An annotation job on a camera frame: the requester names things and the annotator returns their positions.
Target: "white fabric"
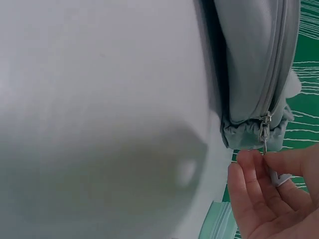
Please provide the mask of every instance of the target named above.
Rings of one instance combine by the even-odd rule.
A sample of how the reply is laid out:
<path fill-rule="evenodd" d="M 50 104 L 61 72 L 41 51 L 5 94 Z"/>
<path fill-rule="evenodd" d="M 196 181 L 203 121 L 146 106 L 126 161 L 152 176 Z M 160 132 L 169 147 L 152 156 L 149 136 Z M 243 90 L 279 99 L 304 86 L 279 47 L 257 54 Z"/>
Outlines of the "white fabric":
<path fill-rule="evenodd" d="M 3 237 L 195 238 L 230 151 L 193 1 L 10 0 L 0 32 Z"/>

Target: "gray bag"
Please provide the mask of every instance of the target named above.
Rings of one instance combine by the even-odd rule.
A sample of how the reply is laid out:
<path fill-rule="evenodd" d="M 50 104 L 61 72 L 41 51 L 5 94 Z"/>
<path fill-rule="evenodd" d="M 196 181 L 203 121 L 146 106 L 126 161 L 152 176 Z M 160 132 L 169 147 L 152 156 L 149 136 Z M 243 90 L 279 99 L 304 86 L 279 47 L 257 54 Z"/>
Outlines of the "gray bag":
<path fill-rule="evenodd" d="M 300 1 L 215 0 L 215 7 L 226 42 L 225 143 L 233 149 L 260 148 L 267 138 L 269 149 L 278 151 L 293 120 L 284 89 L 296 79 L 291 65 Z"/>

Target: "zipper tab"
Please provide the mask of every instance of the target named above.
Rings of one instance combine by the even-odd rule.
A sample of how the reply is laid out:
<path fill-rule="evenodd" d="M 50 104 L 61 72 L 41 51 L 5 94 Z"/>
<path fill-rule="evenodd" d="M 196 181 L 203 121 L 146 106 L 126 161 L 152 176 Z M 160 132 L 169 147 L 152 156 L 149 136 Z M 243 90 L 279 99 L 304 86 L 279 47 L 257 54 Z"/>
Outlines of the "zipper tab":
<path fill-rule="evenodd" d="M 267 153 L 267 140 L 270 137 L 270 122 L 271 122 L 271 114 L 268 111 L 267 115 L 264 117 L 260 117 L 259 119 L 261 120 L 260 123 L 260 130 L 259 130 L 259 136 L 258 136 L 258 141 L 263 144 L 263 154 L 265 155 Z M 272 181 L 272 184 L 275 187 L 278 187 L 282 185 L 284 182 L 286 182 L 291 175 L 290 174 L 278 174 L 271 168 L 269 168 L 269 174 L 270 178 Z"/>
<path fill-rule="evenodd" d="M 267 140 L 269 139 L 270 136 L 270 122 L 271 122 L 271 115 L 270 112 L 267 112 L 266 116 L 260 117 L 259 119 L 261 120 L 260 123 L 260 130 L 259 130 L 259 136 L 258 136 L 258 141 L 260 143 L 264 144 L 264 154 L 267 152 Z"/>

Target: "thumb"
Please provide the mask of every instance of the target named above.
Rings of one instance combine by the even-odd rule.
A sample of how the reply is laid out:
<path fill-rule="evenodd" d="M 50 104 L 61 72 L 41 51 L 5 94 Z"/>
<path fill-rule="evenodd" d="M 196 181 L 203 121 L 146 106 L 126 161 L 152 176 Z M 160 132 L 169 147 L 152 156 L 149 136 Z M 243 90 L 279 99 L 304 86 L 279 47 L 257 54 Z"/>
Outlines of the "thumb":
<path fill-rule="evenodd" d="M 309 161 L 319 153 L 318 145 L 305 149 L 286 150 L 267 153 L 264 156 L 268 166 L 280 174 L 290 173 L 304 176 Z"/>

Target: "finger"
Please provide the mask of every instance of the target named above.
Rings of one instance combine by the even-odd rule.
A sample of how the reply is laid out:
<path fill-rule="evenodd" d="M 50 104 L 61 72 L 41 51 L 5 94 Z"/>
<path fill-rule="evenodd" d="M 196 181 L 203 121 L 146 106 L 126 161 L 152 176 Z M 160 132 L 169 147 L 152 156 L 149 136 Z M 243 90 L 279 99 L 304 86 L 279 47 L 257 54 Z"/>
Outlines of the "finger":
<path fill-rule="evenodd" d="M 281 198 L 295 211 L 312 202 L 309 193 L 298 188 L 291 179 L 287 180 L 277 189 Z"/>
<path fill-rule="evenodd" d="M 228 167 L 228 191 L 234 218 L 243 238 L 262 224 L 249 199 L 243 170 L 237 163 Z"/>
<path fill-rule="evenodd" d="M 314 147 L 267 153 L 264 158 L 273 170 L 280 174 L 290 173 L 303 176 L 309 158 L 313 157 Z"/>
<path fill-rule="evenodd" d="M 267 153 L 267 164 L 278 173 L 291 173 L 303 176 L 316 206 L 319 206 L 319 187 L 316 182 L 318 175 L 319 144 L 305 149 L 287 150 L 279 153 Z"/>
<path fill-rule="evenodd" d="M 293 209 L 282 200 L 279 192 L 271 183 L 270 177 L 266 172 L 263 156 L 258 151 L 253 152 L 253 158 L 256 168 L 256 176 L 260 185 L 261 191 L 265 198 L 267 206 L 277 215 L 281 216 L 290 212 Z"/>
<path fill-rule="evenodd" d="M 253 204 L 254 210 L 263 222 L 268 222 L 273 220 L 276 215 L 266 204 L 257 180 L 253 155 L 253 151 L 240 151 L 237 155 L 237 162 L 243 170 L 247 193 Z"/>

